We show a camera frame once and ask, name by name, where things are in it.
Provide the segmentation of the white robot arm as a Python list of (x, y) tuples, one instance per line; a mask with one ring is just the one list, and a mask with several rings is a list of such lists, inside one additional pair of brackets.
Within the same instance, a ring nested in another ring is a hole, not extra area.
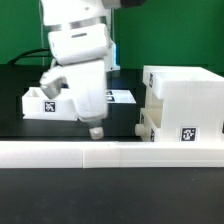
[(105, 58), (111, 38), (109, 10), (143, 5), (147, 0), (40, 0), (43, 23), (56, 65), (40, 79), (40, 88), (53, 99), (67, 82), (77, 118), (89, 125), (92, 139), (104, 137), (108, 115)]

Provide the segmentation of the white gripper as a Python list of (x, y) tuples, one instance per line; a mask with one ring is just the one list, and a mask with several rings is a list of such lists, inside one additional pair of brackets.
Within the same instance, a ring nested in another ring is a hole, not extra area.
[(93, 140), (104, 137), (100, 122), (91, 122), (107, 117), (106, 72), (103, 60), (90, 61), (69, 66), (55, 66), (47, 72), (60, 73), (67, 80), (71, 99), (78, 118), (89, 123), (89, 133)]

